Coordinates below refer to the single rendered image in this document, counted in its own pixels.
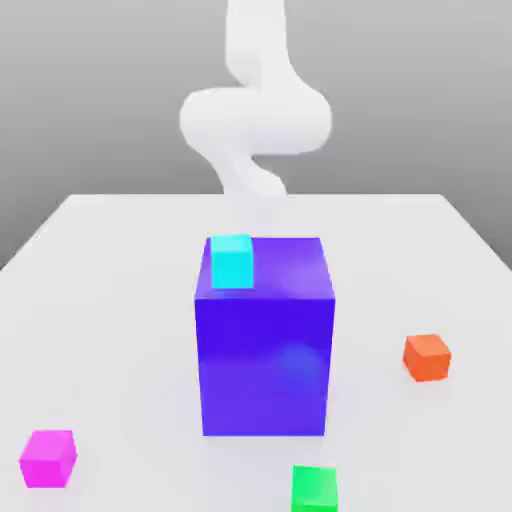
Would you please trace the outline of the small green cube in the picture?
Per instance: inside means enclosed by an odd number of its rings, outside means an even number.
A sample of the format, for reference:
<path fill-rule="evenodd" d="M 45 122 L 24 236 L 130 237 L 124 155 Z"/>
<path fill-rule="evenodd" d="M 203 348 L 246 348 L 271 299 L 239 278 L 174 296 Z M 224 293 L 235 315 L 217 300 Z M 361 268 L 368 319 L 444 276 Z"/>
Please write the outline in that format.
<path fill-rule="evenodd" d="M 338 512 L 336 469 L 295 465 L 291 512 Z"/>

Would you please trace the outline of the small cyan cube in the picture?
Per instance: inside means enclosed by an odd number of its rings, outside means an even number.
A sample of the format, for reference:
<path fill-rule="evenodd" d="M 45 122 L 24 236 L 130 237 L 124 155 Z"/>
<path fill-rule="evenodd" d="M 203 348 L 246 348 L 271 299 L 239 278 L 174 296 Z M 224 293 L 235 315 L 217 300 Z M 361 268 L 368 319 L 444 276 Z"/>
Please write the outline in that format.
<path fill-rule="evenodd" d="M 254 252 L 250 235 L 214 235 L 210 251 L 213 288 L 249 289 L 254 286 Z"/>

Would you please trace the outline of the small orange cube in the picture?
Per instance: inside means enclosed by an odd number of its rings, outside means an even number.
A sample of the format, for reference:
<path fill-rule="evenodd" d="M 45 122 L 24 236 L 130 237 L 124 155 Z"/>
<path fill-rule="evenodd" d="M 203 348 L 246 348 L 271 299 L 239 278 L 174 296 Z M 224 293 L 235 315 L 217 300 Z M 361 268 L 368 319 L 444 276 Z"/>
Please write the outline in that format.
<path fill-rule="evenodd" d="M 407 336 L 403 362 L 417 382 L 443 380 L 448 377 L 452 353 L 437 334 Z"/>

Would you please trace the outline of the small magenta cube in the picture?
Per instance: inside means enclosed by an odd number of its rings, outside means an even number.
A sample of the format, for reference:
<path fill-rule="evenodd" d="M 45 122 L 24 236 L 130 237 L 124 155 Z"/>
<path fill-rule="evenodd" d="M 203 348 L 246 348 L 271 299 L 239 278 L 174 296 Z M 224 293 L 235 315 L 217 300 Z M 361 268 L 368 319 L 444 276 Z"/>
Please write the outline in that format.
<path fill-rule="evenodd" d="M 36 429 L 20 456 L 28 488 L 65 488 L 77 460 L 71 430 Z"/>

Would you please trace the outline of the large purple box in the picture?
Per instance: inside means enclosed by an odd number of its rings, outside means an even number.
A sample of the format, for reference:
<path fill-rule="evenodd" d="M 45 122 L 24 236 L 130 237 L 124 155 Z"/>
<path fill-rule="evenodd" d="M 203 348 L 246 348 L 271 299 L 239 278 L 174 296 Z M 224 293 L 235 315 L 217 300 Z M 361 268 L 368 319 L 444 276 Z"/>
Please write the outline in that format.
<path fill-rule="evenodd" d="M 204 249 L 194 296 L 206 436 L 321 436 L 335 294 L 317 237 L 258 237 L 254 286 L 215 289 Z"/>

